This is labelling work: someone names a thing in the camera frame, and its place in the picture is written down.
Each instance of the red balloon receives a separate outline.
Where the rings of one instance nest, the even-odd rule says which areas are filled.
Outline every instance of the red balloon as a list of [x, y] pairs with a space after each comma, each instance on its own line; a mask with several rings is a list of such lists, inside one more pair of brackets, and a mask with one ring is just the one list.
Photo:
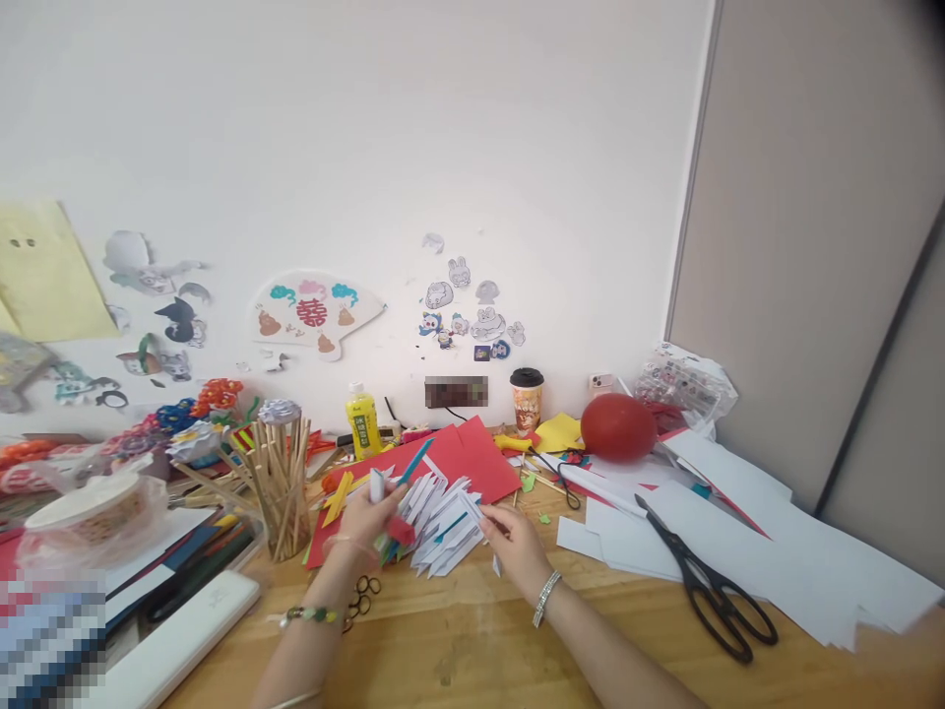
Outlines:
[[588, 453], [611, 463], [632, 463], [657, 443], [657, 423], [647, 408], [626, 394], [601, 394], [581, 417]]

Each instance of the paper fan decoration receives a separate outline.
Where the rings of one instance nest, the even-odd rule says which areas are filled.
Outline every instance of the paper fan decoration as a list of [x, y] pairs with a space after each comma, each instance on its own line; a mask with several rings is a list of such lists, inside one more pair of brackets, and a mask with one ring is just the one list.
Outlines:
[[253, 300], [250, 339], [306, 345], [325, 361], [342, 357], [342, 339], [381, 314], [377, 295], [324, 271], [291, 271], [269, 281]]

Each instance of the hand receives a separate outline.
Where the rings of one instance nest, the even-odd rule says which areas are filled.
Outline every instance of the hand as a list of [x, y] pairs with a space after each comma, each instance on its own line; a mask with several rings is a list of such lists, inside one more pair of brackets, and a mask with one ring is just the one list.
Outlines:
[[[503, 572], [534, 608], [538, 605], [541, 589], [554, 573], [535, 525], [508, 505], [482, 505], [479, 509], [486, 517], [479, 520], [479, 528], [502, 562]], [[500, 530], [496, 523], [508, 533]]]
[[361, 486], [361, 489], [347, 504], [339, 535], [350, 537], [356, 543], [365, 547], [373, 547], [374, 542], [387, 529], [391, 517], [397, 514], [397, 506], [407, 494], [406, 485], [397, 486], [387, 481], [384, 485], [387, 497], [376, 505], [371, 504], [370, 484]]

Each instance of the beaded bracelet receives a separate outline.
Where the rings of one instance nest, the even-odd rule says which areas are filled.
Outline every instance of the beaded bracelet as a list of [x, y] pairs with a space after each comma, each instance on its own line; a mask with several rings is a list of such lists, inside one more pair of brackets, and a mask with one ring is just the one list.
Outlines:
[[338, 619], [338, 614], [334, 611], [329, 611], [324, 606], [320, 606], [319, 608], [303, 608], [302, 606], [293, 606], [285, 612], [285, 617], [279, 621], [279, 627], [282, 630], [285, 630], [288, 628], [288, 625], [296, 618], [302, 618], [303, 620], [314, 620], [315, 622], [335, 622]]
[[381, 554], [376, 548], [368, 547], [367, 545], [362, 544], [357, 539], [349, 537], [348, 535], [332, 535], [327, 540], [325, 540], [325, 543], [322, 545], [322, 553], [324, 554], [325, 558], [328, 558], [329, 551], [331, 551], [338, 542], [347, 542], [356, 549], [359, 549], [370, 557], [372, 563], [379, 564], [381, 562]]

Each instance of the woman's right hand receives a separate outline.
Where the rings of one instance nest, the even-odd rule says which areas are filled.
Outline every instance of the woman's right hand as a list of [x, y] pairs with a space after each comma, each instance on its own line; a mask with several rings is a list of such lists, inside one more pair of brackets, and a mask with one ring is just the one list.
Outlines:
[[554, 573], [535, 525], [508, 505], [482, 505], [479, 509], [485, 515], [479, 520], [479, 527], [502, 562], [503, 572], [534, 608], [541, 589]]

